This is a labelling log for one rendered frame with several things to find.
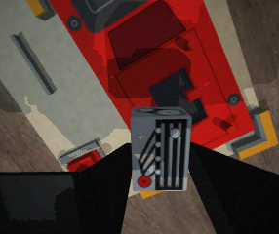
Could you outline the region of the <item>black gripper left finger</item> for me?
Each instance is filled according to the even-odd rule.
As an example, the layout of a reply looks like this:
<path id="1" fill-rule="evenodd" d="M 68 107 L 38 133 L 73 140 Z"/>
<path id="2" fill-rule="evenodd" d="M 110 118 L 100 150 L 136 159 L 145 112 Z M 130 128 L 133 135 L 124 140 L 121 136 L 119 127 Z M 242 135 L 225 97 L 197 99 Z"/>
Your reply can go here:
<path id="1" fill-rule="evenodd" d="M 130 143 L 81 172 L 0 173 L 0 233 L 121 234 L 131 179 Z"/>

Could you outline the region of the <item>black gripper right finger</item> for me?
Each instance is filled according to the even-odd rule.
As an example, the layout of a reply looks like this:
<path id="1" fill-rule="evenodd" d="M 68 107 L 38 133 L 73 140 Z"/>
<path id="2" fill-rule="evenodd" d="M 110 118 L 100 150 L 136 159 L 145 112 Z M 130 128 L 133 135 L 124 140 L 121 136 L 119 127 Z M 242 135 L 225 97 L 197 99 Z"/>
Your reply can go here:
<path id="1" fill-rule="evenodd" d="M 188 169 L 217 234 L 279 234 L 279 175 L 190 142 Z"/>

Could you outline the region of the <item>grey block with slot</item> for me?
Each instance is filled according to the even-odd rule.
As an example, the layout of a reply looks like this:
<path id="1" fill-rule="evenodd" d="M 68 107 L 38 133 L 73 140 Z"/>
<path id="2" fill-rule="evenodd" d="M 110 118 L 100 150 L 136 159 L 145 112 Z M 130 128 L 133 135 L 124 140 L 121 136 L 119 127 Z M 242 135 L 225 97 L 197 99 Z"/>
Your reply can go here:
<path id="1" fill-rule="evenodd" d="M 192 117 L 181 107 L 134 107 L 130 123 L 133 190 L 186 191 Z"/>

